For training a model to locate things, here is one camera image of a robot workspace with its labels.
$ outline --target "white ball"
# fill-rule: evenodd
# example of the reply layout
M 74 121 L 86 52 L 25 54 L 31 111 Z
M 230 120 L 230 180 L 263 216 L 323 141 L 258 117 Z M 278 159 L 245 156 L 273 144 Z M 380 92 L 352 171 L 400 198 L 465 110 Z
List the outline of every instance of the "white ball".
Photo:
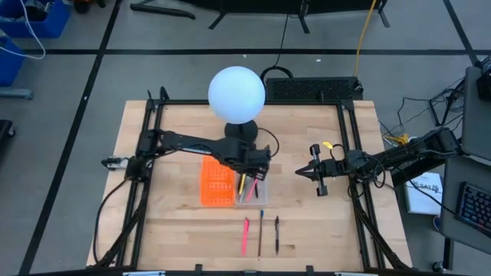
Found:
M 254 71 L 240 66 L 221 70 L 209 84 L 209 105 L 227 123 L 247 123 L 264 106 L 265 89 Z

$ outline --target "orange container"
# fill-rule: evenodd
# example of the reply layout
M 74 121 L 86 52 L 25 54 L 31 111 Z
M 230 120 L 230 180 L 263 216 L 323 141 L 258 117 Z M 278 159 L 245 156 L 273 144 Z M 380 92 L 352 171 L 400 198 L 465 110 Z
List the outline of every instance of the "orange container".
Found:
M 236 174 L 211 156 L 203 157 L 199 197 L 208 207 L 228 207 L 235 202 Z

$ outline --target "black keyboard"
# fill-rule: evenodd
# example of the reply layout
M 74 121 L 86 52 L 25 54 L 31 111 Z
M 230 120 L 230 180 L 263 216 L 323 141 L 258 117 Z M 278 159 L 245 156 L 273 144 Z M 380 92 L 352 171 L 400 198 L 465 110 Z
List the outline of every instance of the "black keyboard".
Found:
M 456 217 L 491 238 L 491 192 L 463 182 Z

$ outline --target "clear plastic container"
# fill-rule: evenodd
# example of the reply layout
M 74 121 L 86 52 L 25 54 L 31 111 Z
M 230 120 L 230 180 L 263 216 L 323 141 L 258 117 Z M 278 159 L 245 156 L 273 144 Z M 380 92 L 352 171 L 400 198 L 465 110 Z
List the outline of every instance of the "clear plastic container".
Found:
M 258 196 L 255 196 L 254 179 L 246 177 L 244 181 L 244 187 L 242 188 L 242 194 L 239 194 L 240 190 L 240 175 L 236 175 L 236 205 L 237 206 L 263 206 L 268 204 L 268 182 L 258 180 L 257 190 Z

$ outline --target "black metal frame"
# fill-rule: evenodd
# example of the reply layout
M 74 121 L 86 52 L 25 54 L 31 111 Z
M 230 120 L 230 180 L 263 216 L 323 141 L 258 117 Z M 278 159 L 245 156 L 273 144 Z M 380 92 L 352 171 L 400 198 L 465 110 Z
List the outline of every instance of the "black metal frame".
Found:
M 147 143 L 147 134 L 146 131 L 149 130 L 149 124 L 150 124 L 150 117 L 152 115 L 152 112 L 156 113 L 156 118 L 153 124 L 154 128 L 160 128 L 160 123 L 162 120 L 162 115 L 163 115 L 163 106 L 164 105 L 208 105 L 209 102 L 208 100 L 170 100 L 168 95 L 166 94 L 165 90 L 163 87 L 160 90 L 160 100 L 156 102 L 152 98 L 147 100 L 147 105 L 145 108 L 145 114 L 143 117 L 143 125 L 142 125 L 142 133 L 140 134 L 139 142 L 137 145 L 137 151 L 136 155 L 141 154 L 139 153 L 138 149 L 143 143 Z M 338 121 L 339 121 L 339 127 L 340 127 L 340 132 L 341 132 L 341 140 L 344 145 L 344 152 L 346 153 L 350 149 L 349 145 L 349 139 L 348 139 L 348 131 L 346 127 L 346 121 L 344 118 L 344 110 L 348 111 L 348 115 L 350 117 L 350 123 L 351 123 L 351 130 L 353 133 L 353 138 L 354 138 L 354 148 L 357 150 L 361 150 L 361 139 L 360 139 L 360 134 L 358 131 L 358 123 L 356 120 L 356 115 L 354 112 L 354 105 L 353 105 L 353 100 L 321 100 L 321 101 L 315 101 L 315 100 L 267 100 L 265 102 L 266 105 L 324 105 L 324 106 L 335 106 L 337 108 L 338 112 Z M 130 258 L 130 265 L 124 265 L 124 252 L 126 250 L 126 242 L 121 245 L 120 250 L 117 252 L 116 255 L 113 255 L 112 258 L 117 258 L 115 262 L 115 267 L 108 267 L 108 264 L 110 264 L 111 260 L 105 260 L 108 261 L 104 265 L 96 265 L 95 267 L 91 267 L 85 270 L 78 270 L 78 271 L 61 271 L 61 272 L 52 272 L 52 273 L 44 273 L 44 274 L 39 274 L 39 275 L 44 275 L 44 276 L 56 276 L 56 275 L 78 275 L 78 274 L 86 274 L 86 275 L 122 275 L 123 272 L 128 272 L 128 271 L 137 271 L 137 265 L 138 265 L 138 258 L 139 258 L 139 253 L 140 253 L 140 247 L 141 247 L 141 240 L 143 238 L 143 227 L 144 227 L 144 222 L 145 222 L 145 212 L 147 210 L 146 204 L 147 204 L 147 199 L 149 196 L 149 191 L 150 191 L 150 183 L 151 183 L 151 175 L 152 175 L 153 167 L 149 166 L 147 167 L 147 181 L 143 181 L 143 191 L 142 191 L 142 199 L 140 200 L 141 202 L 144 202 L 144 208 L 141 210 L 141 213 L 138 214 L 140 217 L 138 219 L 138 223 L 136 225 L 136 231 L 135 231 L 135 237 L 134 237 L 134 243 L 133 243 L 133 250 L 132 250 L 132 255 Z M 357 208 L 363 208 L 361 206 L 361 202 L 359 201 L 358 198 L 358 189 L 357 189 L 357 183 L 355 182 L 355 179 L 353 177 L 349 177 L 349 183 L 350 183 L 350 189 L 351 189 L 351 195 L 352 195 L 352 203 L 354 210 L 358 210 Z M 138 183 L 137 182 L 132 182 L 131 187 L 130 187 L 130 193 L 128 196 L 128 202 L 127 202 L 127 210 L 125 212 L 124 216 L 124 226 L 130 225 L 129 221 L 132 220 L 133 216 L 133 207 L 134 203 L 136 200 L 136 191 L 138 189 Z M 364 186 L 364 198 L 365 198 L 365 205 L 367 209 L 367 215 L 372 224 L 374 225 L 375 228 L 377 228 L 377 219 L 375 218 L 375 210 L 374 210 L 374 205 L 373 201 L 371 198 L 371 192 L 370 192 L 370 187 L 369 186 Z M 357 234 L 358 234 L 358 241 L 360 245 L 360 254 L 361 254 L 361 260 L 363 264 L 363 269 L 365 273 L 376 273 L 378 275 L 435 275 L 432 273 L 428 272 L 419 272 L 419 271 L 412 271 L 412 270 L 404 270 L 404 269 L 386 269 L 385 268 L 385 263 L 384 263 L 384 255 L 382 253 L 381 247 L 377 242 L 374 240 L 374 248 L 375 248 L 375 254 L 376 254 L 376 259 L 377 259 L 377 268 L 373 268 L 370 265 L 370 256 L 368 253 L 367 249 L 367 239 L 365 237 L 365 231 L 364 231 L 364 223 L 362 222 L 362 219 L 359 218 L 357 215 L 355 216 L 355 221 L 356 221 L 356 227 L 357 227 Z M 446 256 L 451 255 L 451 247 L 448 248 L 447 250 L 447 244 L 446 244 Z M 271 275 L 271 276 L 279 276 L 279 275 L 285 275 L 287 274 L 288 276 L 304 276 L 307 274 L 307 276 L 315 276 L 315 275 L 339 275 L 339 273 L 334 273 L 334 272 L 328 272 L 328 271 L 323 271 L 323 272 L 315 272 L 313 266 L 308 265 L 306 266 L 306 271 L 305 272 L 276 272 L 276 271 L 203 271 L 203 266 L 201 264 L 196 264 L 196 268 L 194 271 L 164 271 L 164 274 L 167 275 L 223 275 L 223 276 L 229 276 L 229 275 L 237 275 L 237 276 L 243 276 L 246 274 L 252 275 L 260 275 L 260 276 L 266 276 L 266 275 Z
M 163 115 L 163 106 L 165 105 L 208 105 L 209 102 L 208 100 L 169 100 L 168 96 L 166 95 L 165 100 L 161 100 L 157 104 L 157 115 L 154 123 L 155 128 L 160 128 L 160 122 L 161 118 Z M 351 129 L 353 132 L 353 137 L 354 137 L 354 147 L 357 150 L 361 150 L 361 139 L 359 136 L 358 132 L 358 124 L 356 121 L 356 116 L 354 114 L 354 105 L 352 100 L 331 100 L 331 101 L 314 101 L 314 100 L 267 100 L 265 102 L 266 105 L 326 105 L 326 106 L 336 106 L 338 110 L 338 118 L 339 118 L 339 126 L 340 126 L 340 131 L 341 131 L 341 139 L 342 143 L 344 145 L 344 150 L 345 152 L 349 150 L 349 139 L 348 139 L 348 131 L 346 127 L 346 122 L 344 120 L 344 109 L 348 110 L 348 114 L 350 117 L 350 122 L 351 122 Z M 155 111 L 155 103 L 154 100 L 147 100 L 147 105 L 145 108 L 145 114 L 143 116 L 143 125 L 142 125 L 142 134 L 140 135 L 138 145 L 143 142 L 143 136 L 147 130 L 149 130 L 149 123 L 150 123 L 150 116 L 153 111 Z M 151 174 L 153 167 L 148 168 L 148 176 L 150 178 L 143 182 L 143 190 L 149 191 L 150 190 L 150 182 L 151 182 Z M 353 201 L 353 206 L 355 207 L 355 203 L 358 200 L 358 190 L 356 189 L 356 185 L 354 184 L 354 179 L 350 178 L 350 185 L 351 185 L 351 194 L 352 196 L 352 201 Z M 124 225 L 123 227 L 128 226 L 128 223 L 130 221 L 130 217 L 132 216 L 133 213 L 133 208 L 134 208 L 134 203 L 137 200 L 136 198 L 136 191 L 138 188 L 139 183 L 138 182 L 132 182 L 131 187 L 130 187 L 130 192 L 128 196 L 128 202 L 127 202 L 127 208 L 124 216 Z M 373 201 L 371 198 L 371 193 L 370 193 L 370 187 L 365 186 L 365 201 L 366 201 L 366 207 L 367 207 L 367 213 L 370 216 L 370 219 L 372 223 L 377 225 L 377 219 L 375 218 L 375 211 L 374 211 L 374 205 Z M 130 258 L 130 266 L 136 268 L 138 265 L 138 257 L 140 253 L 140 246 L 141 246 L 141 240 L 142 240 L 142 234 L 143 234 L 143 226 L 144 226 L 144 221 L 145 221 L 145 211 L 146 209 L 143 210 L 143 215 L 141 216 L 140 221 L 137 224 L 137 229 L 135 232 L 135 238 L 134 238 L 134 243 L 133 243 L 133 250 L 132 250 L 132 255 Z M 368 254 L 368 249 L 367 249 L 367 239 L 365 237 L 365 232 L 364 232 L 364 225 L 363 222 L 355 216 L 356 220 L 356 225 L 357 225 L 357 232 L 358 232 L 358 240 L 359 240 L 359 245 L 360 245 L 360 254 L 361 254 L 361 260 L 363 263 L 364 269 L 370 268 L 370 258 Z M 384 263 L 384 256 L 382 254 L 381 249 L 377 245 L 377 243 L 374 242 L 374 247 L 375 247 L 375 254 L 377 258 L 377 266 L 379 268 L 385 268 L 385 263 Z M 116 260 L 116 266 L 122 266 L 124 264 L 124 255 L 126 251 L 126 242 L 122 245 L 121 250 L 118 252 L 117 255 L 117 260 Z

